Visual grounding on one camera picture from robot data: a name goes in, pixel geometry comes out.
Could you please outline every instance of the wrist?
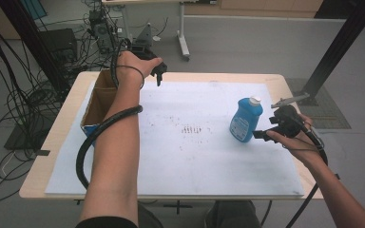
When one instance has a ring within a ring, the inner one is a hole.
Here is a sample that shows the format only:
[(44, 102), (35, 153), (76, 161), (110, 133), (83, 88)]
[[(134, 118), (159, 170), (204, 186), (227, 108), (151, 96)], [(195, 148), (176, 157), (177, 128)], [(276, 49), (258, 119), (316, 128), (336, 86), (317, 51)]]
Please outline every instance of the wrist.
[(117, 77), (119, 84), (126, 84), (129, 86), (138, 86), (142, 88), (144, 86), (144, 75), (142, 72), (134, 66), (116, 66)]
[(302, 162), (304, 166), (306, 166), (309, 170), (319, 169), (321, 165), (327, 166), (320, 156), (307, 158), (304, 159)]

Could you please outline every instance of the person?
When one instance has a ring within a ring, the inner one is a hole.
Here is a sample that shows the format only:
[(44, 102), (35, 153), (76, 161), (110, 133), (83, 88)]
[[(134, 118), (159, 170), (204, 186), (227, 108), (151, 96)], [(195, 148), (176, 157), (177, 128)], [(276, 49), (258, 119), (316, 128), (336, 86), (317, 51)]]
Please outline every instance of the person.
[[(162, 62), (161, 58), (140, 60), (123, 51), (116, 68), (119, 87), (106, 118), (140, 100), (143, 77)], [(300, 115), (310, 129), (312, 120)], [(365, 209), (346, 190), (325, 165), (316, 147), (300, 132), (294, 139), (268, 131), (268, 136), (282, 143), (310, 170), (325, 198), (337, 227), (365, 227)], [(162, 224), (138, 203), (139, 164), (138, 116), (126, 117), (104, 131), (96, 141), (91, 182), (77, 228), (87, 227), (160, 227)], [(217, 201), (205, 218), (208, 228), (260, 227), (251, 201)]]

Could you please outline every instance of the blue bottle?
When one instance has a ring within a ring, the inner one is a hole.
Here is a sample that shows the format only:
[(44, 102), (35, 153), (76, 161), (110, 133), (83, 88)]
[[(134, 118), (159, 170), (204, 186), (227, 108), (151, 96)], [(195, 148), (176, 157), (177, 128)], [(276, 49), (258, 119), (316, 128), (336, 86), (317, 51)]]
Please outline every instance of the blue bottle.
[(260, 97), (253, 96), (239, 100), (239, 109), (230, 123), (232, 135), (240, 142), (248, 143), (253, 137), (253, 131), (262, 112)]

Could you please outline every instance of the table leg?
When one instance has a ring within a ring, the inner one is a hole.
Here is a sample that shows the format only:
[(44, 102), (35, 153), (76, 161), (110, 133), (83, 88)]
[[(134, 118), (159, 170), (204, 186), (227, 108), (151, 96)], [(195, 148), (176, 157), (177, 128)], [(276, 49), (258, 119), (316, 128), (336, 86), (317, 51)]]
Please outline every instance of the table leg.
[(124, 29), (125, 29), (125, 36), (126, 38), (128, 38), (130, 41), (132, 41), (132, 34), (129, 31), (129, 24), (128, 24), (128, 12), (126, 10), (126, 5), (122, 5), (118, 7), (121, 10), (121, 15), (123, 16), (123, 21), (124, 21)]
[(180, 41), (180, 46), (182, 48), (182, 56), (189, 61), (189, 50), (188, 45), (185, 41), (185, 36), (183, 35), (183, 14), (184, 14), (184, 4), (183, 2), (180, 3), (180, 30), (177, 31), (177, 36)]

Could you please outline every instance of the gray floor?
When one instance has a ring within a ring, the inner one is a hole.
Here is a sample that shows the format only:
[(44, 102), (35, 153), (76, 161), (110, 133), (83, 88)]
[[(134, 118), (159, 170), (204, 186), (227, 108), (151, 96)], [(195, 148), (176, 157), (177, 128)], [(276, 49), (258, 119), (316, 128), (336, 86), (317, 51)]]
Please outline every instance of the gray floor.
[[(177, 21), (170, 20), (162, 40), (153, 50), (164, 58), (169, 71), (277, 73), (287, 78), (308, 78), (331, 44), (343, 21), (276, 20), (257, 18), (187, 17), (185, 36), (191, 52), (189, 62), (181, 57), (175, 36)], [(18, 42), (12, 44), (21, 51)], [(350, 130), (320, 130), (330, 164), (342, 182), (365, 206), (365, 29), (341, 60), (325, 87), (351, 125)], [(0, 118), (7, 112), (7, 89), (0, 78)], [(8, 154), (3, 144), (14, 122), (0, 127), (0, 161)], [(9, 163), (7, 170), (14, 167)], [(0, 197), (17, 190), (23, 179), (4, 183)], [(202, 227), (210, 201), (182, 202), (193, 205), (176, 215), (164, 202), (148, 204), (165, 227)], [(259, 219), (267, 201), (256, 200)], [(300, 206), (300, 201), (275, 201), (264, 227), (282, 227)], [(81, 206), (72, 200), (30, 200), (15, 196), (0, 201), (0, 227), (72, 227)], [(334, 227), (322, 200), (310, 203), (295, 227)]]

